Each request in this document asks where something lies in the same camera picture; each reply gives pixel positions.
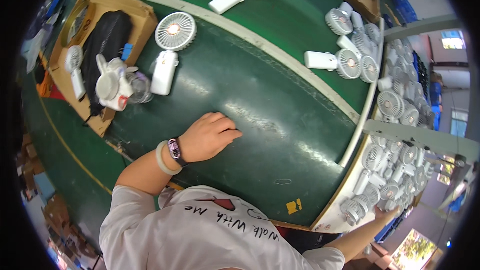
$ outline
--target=purple watch face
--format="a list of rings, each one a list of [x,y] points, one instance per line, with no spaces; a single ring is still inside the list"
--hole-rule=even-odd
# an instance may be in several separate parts
[[[180,148],[177,144],[176,139],[168,140],[167,146],[168,146],[168,150],[170,151],[170,155],[172,156],[172,158],[174,158],[174,159],[180,158]]]

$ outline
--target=wrist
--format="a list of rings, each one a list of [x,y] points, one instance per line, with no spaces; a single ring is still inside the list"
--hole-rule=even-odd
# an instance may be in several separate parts
[[[166,144],[161,149],[161,155],[162,155],[163,163],[171,171],[177,171],[181,168],[180,164],[178,164],[177,161],[174,160],[170,155],[169,148],[167,147]]]

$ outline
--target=hand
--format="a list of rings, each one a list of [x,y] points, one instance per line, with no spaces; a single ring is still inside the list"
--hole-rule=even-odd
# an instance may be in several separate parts
[[[396,213],[399,211],[400,206],[396,206],[393,210],[382,211],[377,206],[375,206],[375,220],[384,221],[385,225],[389,224],[393,220]]]
[[[182,159],[187,163],[211,159],[242,135],[221,112],[206,113],[178,137]]]

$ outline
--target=white t-shirt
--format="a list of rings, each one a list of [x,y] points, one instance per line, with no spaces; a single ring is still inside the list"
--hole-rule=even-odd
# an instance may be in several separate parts
[[[206,185],[159,197],[116,186],[100,227],[108,270],[340,270],[336,248],[301,255],[248,202]]]

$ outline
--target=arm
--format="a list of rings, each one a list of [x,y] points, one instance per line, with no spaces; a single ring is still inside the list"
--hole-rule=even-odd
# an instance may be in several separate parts
[[[178,144],[183,160],[193,163],[213,158],[235,138],[241,136],[241,131],[236,129],[235,123],[230,118],[220,112],[209,112],[178,137]],[[168,169],[172,171],[180,169],[180,165],[170,156],[166,145],[159,150]],[[160,169],[156,150],[153,150],[128,165],[115,185],[128,186],[151,195],[159,195],[171,177]]]
[[[375,220],[368,222],[367,224],[358,227],[356,230],[351,231],[338,239],[326,244],[325,247],[333,247],[340,250],[345,257],[345,263],[354,258],[359,252],[361,252],[372,239],[392,221],[393,217],[398,211],[398,208],[394,208],[389,212],[382,212],[375,206]]]

